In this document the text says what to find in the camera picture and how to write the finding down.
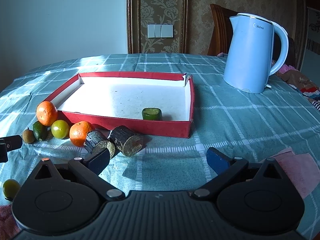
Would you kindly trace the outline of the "green round fruit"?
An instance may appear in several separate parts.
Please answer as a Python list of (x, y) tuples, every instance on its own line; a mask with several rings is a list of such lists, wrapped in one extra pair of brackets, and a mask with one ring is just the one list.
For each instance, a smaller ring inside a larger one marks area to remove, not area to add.
[(21, 186), (18, 181), (14, 179), (8, 179), (3, 184), (3, 194), (5, 199), (12, 202), (20, 190)]
[(64, 120), (56, 120), (51, 126), (53, 137), (64, 139), (69, 134), (69, 125)]

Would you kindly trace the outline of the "dark sugarcane piece with hole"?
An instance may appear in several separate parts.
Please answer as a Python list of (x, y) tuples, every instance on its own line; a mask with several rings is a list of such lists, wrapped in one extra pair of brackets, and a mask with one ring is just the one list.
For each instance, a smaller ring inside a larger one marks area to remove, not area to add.
[(126, 126), (114, 128), (109, 136), (116, 148), (125, 156), (131, 157), (143, 148), (143, 137)]

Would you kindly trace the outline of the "brown kiwi fruit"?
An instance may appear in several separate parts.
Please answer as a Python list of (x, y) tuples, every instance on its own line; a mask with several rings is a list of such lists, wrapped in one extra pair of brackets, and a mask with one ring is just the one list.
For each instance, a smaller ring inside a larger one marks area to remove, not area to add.
[(22, 139), (26, 144), (32, 144), (35, 141), (33, 131), (30, 129), (25, 129), (22, 133)]

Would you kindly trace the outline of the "dark green small fruit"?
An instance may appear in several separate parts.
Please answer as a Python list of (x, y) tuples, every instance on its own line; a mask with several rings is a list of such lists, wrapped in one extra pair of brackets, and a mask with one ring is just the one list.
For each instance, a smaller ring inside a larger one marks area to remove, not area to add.
[(48, 127), (41, 124), (39, 121), (36, 121), (33, 124), (33, 134), (36, 140), (44, 141), (48, 135)]

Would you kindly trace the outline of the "orange tangerine front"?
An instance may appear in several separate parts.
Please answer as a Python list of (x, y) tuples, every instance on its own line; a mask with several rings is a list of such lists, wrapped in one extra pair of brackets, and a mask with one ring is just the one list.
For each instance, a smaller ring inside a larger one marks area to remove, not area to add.
[(87, 121), (80, 121), (75, 123), (69, 130), (69, 138), (71, 143), (77, 147), (83, 147), (88, 132), (94, 130), (91, 123)]

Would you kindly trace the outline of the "orange tangerine near tray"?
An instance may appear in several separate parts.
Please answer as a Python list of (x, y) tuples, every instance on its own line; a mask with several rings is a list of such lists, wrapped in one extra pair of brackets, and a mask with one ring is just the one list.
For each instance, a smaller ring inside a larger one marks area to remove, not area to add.
[(58, 112), (50, 101), (41, 102), (36, 109), (36, 117), (44, 126), (51, 126), (58, 118)]

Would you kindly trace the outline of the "pink red towel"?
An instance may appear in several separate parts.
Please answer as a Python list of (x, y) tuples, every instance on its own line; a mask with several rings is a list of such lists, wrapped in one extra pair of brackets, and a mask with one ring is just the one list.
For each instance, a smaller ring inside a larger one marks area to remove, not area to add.
[(11, 205), (0, 206), (0, 240), (11, 239), (20, 232), (12, 215)]

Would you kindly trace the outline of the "pink cloth right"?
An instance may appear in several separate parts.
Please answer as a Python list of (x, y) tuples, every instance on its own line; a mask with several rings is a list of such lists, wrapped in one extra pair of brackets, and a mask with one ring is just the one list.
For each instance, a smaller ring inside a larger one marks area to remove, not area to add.
[(291, 147), (271, 156), (287, 174), (301, 198), (306, 198), (319, 184), (319, 168), (309, 153), (295, 154)]

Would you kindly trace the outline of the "green sugarcane piece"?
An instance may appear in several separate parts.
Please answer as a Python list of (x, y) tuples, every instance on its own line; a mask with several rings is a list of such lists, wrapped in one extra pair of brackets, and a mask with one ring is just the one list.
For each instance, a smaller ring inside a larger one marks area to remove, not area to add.
[(144, 108), (142, 110), (142, 117), (143, 120), (161, 121), (162, 111), (159, 108)]

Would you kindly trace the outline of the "red cardboard tray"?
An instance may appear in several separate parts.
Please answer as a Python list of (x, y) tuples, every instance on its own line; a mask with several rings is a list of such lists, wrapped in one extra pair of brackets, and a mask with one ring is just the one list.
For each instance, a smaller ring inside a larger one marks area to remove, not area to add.
[[(187, 74), (156, 72), (79, 73), (47, 98), (59, 118), (113, 130), (126, 126), (140, 134), (188, 138), (195, 89)], [(159, 108), (162, 120), (143, 120), (144, 108)]]

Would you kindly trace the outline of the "light blue electric kettle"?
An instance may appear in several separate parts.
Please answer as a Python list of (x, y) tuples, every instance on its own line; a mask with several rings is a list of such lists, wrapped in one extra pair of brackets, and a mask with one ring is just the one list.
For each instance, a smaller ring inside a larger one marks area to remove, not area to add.
[(223, 79), (234, 88), (260, 94), (269, 76), (285, 63), (289, 51), (287, 31), (258, 15), (238, 13), (229, 19), (233, 36)]

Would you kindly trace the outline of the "colourful clothes pile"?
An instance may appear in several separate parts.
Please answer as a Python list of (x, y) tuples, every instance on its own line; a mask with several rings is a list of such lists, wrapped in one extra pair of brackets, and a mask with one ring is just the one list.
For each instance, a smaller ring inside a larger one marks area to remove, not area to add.
[(305, 74), (298, 71), (295, 67), (283, 64), (274, 73), (295, 91), (306, 97), (307, 100), (319, 111), (319, 86), (311, 81)]

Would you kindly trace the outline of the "wooden chair back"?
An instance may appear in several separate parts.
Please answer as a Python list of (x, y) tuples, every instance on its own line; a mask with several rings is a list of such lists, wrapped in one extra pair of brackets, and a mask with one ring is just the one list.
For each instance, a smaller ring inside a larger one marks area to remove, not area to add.
[(233, 28), (230, 17), (236, 16), (238, 12), (226, 9), (217, 4), (210, 5), (214, 29), (210, 41), (208, 55), (216, 56), (219, 53), (228, 53), (233, 36)]

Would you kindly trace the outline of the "white wall switch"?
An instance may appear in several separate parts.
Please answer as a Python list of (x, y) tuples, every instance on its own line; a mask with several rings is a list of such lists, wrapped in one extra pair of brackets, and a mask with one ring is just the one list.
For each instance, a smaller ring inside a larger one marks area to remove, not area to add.
[(148, 38), (173, 38), (174, 26), (172, 24), (148, 24)]

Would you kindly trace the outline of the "ornate framed wall panel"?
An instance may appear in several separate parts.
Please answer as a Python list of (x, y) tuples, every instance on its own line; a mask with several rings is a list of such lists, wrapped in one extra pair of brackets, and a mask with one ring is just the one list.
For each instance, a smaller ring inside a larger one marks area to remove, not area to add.
[[(172, 25), (173, 37), (148, 37), (148, 25)], [(186, 53), (188, 0), (127, 0), (128, 52)]]

